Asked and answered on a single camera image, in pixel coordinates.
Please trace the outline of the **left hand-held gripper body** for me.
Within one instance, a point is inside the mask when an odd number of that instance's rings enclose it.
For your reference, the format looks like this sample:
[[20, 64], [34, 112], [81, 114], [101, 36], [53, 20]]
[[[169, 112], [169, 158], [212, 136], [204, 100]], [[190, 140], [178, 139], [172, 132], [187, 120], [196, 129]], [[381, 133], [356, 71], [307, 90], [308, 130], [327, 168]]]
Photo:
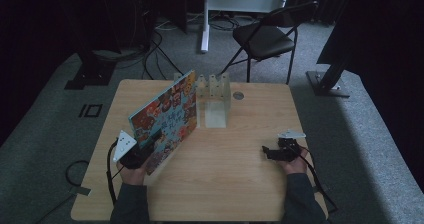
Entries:
[[138, 169], [153, 152], [153, 142], [147, 142], [140, 146], [133, 137], [121, 130], [117, 139], [113, 161], [120, 162], [128, 169]]

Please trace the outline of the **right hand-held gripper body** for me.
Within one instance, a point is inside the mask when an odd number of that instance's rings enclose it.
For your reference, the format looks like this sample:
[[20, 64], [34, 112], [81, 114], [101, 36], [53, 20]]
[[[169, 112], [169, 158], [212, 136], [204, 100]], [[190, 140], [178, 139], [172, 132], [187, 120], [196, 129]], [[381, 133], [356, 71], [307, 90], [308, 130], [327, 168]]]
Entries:
[[277, 151], [278, 161], [291, 162], [300, 155], [301, 148], [297, 140], [299, 138], [305, 138], [305, 133], [287, 130], [286, 132], [279, 133], [277, 137], [278, 146], [280, 147]]

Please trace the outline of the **colourful picture book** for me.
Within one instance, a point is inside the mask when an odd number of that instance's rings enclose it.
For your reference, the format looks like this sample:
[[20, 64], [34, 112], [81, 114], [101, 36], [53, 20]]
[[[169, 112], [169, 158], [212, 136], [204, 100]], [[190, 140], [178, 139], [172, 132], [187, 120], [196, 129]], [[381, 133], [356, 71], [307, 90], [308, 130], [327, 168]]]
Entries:
[[147, 163], [151, 175], [197, 127], [196, 73], [182, 75], [173, 84], [129, 116], [135, 139], [141, 147], [160, 132]]

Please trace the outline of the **clear acrylic book rack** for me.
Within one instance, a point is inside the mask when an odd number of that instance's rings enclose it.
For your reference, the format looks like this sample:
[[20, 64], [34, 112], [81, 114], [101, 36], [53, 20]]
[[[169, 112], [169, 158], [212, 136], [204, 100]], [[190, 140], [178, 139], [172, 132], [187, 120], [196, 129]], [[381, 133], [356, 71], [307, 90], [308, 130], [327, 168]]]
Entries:
[[227, 73], [196, 76], [175, 73], [171, 87], [173, 105], [181, 113], [187, 131], [197, 127], [226, 128], [231, 108], [230, 80]]

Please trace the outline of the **person's right hand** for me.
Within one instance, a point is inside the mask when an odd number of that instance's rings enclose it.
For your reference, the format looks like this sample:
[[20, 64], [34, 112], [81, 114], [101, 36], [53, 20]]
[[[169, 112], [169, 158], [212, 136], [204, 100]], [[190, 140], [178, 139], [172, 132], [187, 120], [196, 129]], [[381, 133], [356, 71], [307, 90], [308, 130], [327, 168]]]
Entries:
[[307, 163], [305, 162], [304, 158], [306, 157], [307, 153], [307, 150], [302, 149], [300, 155], [296, 159], [292, 160], [291, 162], [278, 161], [277, 164], [283, 169], [286, 175], [306, 173]]

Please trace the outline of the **person's left hand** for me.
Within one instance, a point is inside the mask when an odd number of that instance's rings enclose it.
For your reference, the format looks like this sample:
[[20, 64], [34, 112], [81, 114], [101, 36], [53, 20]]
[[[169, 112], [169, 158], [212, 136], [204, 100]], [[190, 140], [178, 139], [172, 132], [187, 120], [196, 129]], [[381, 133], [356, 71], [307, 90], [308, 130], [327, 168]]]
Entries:
[[146, 175], [146, 165], [147, 163], [144, 163], [141, 167], [137, 169], [128, 169], [120, 162], [116, 163], [116, 167], [120, 170], [122, 182], [134, 186], [142, 186], [144, 184], [144, 178]]

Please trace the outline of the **grey tape patch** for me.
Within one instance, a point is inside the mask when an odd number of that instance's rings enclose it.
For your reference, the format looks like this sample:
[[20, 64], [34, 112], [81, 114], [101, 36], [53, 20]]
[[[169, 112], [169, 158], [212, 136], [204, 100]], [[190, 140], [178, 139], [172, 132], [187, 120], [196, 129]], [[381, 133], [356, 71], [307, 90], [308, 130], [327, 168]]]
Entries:
[[91, 190], [89, 188], [85, 188], [81, 186], [72, 186], [69, 192], [74, 195], [79, 194], [84, 196], [89, 196], [91, 194]]

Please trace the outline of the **black stand with square base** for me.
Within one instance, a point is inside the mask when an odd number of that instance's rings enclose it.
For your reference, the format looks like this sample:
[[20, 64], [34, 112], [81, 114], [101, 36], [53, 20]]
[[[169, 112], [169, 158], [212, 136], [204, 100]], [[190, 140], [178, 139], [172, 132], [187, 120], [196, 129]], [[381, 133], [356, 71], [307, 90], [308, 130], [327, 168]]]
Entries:
[[100, 60], [91, 50], [77, 52], [81, 66], [73, 79], [68, 80], [65, 90], [82, 90], [86, 86], [107, 86], [116, 62]]

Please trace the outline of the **black slanted stand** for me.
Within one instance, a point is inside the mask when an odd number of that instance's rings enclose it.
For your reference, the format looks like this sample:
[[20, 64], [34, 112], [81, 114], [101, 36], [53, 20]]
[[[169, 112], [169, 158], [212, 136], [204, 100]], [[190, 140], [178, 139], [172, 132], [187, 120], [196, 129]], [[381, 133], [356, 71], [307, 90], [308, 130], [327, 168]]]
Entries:
[[307, 71], [306, 75], [316, 96], [349, 98], [344, 83], [340, 80], [343, 71], [352, 57], [355, 33], [351, 32], [351, 22], [341, 18], [334, 26], [317, 63], [329, 64], [323, 71]]

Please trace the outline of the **black folding chair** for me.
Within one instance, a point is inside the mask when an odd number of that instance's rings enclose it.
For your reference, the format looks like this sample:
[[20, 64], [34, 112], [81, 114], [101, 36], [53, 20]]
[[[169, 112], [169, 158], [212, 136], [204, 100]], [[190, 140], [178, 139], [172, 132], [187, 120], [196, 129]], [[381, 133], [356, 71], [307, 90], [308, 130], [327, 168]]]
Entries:
[[297, 47], [298, 27], [313, 19], [318, 6], [318, 1], [311, 1], [296, 6], [277, 8], [264, 15], [257, 23], [234, 29], [232, 36], [240, 48], [222, 69], [221, 74], [230, 66], [241, 63], [236, 61], [236, 58], [244, 51], [247, 54], [246, 81], [249, 82], [252, 59], [263, 61], [290, 52], [286, 78], [286, 83], [289, 83]]

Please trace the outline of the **white metal stand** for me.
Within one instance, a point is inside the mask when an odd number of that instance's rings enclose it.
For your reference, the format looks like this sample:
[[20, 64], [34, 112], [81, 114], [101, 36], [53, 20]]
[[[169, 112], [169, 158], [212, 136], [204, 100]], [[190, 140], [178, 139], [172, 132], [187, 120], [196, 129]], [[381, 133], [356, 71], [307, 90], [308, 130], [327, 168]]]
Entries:
[[210, 11], [266, 13], [276, 8], [284, 7], [286, 3], [287, 0], [204, 0], [201, 52], [207, 53], [209, 50]]

